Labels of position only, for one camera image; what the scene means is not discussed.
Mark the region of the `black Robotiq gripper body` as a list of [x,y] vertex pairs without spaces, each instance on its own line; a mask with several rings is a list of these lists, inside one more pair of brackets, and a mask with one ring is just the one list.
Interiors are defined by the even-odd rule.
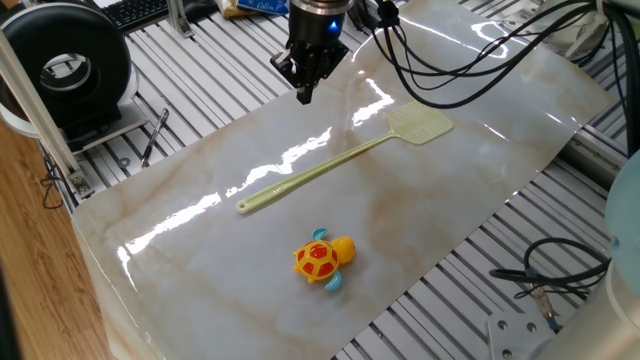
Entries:
[[321,54],[344,56],[348,48],[339,40],[352,0],[291,0],[287,49],[295,61]]

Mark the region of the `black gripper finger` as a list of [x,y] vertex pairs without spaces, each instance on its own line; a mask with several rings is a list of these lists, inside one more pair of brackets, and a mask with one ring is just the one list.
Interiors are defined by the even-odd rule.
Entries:
[[270,64],[296,89],[296,98],[302,105],[307,105],[311,102],[313,92],[311,73],[304,65],[294,59],[289,50],[272,56]]
[[304,88],[313,89],[321,79],[326,79],[348,53],[347,47],[316,47],[309,54]]

